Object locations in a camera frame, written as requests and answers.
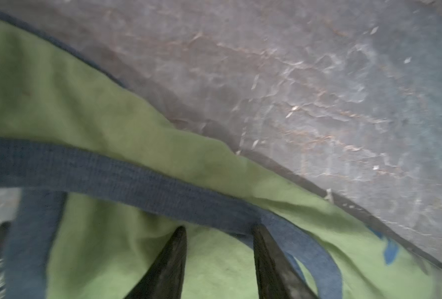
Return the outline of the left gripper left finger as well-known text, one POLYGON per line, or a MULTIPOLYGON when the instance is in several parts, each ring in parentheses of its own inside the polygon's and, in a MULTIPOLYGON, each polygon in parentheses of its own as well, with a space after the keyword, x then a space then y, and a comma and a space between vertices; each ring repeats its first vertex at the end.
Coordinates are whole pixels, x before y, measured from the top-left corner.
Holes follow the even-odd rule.
POLYGON ((180 299, 186 254, 186 228, 179 226, 125 299, 180 299))

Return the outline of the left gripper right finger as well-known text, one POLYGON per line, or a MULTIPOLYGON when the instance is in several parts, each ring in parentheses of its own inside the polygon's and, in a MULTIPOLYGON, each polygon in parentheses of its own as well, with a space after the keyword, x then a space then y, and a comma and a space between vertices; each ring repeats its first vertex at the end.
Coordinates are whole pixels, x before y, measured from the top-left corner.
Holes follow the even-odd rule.
POLYGON ((315 299, 263 224, 253 228, 253 251, 261 299, 315 299))

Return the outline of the green tank top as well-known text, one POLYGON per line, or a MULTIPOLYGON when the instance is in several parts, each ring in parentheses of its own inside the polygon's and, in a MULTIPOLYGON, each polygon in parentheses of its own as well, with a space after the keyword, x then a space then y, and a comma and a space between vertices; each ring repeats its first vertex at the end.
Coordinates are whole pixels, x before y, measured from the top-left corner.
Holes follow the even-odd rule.
POLYGON ((125 299, 179 226, 181 299, 260 299, 257 224, 316 299, 442 299, 440 267, 1 11, 0 188, 0 299, 125 299))

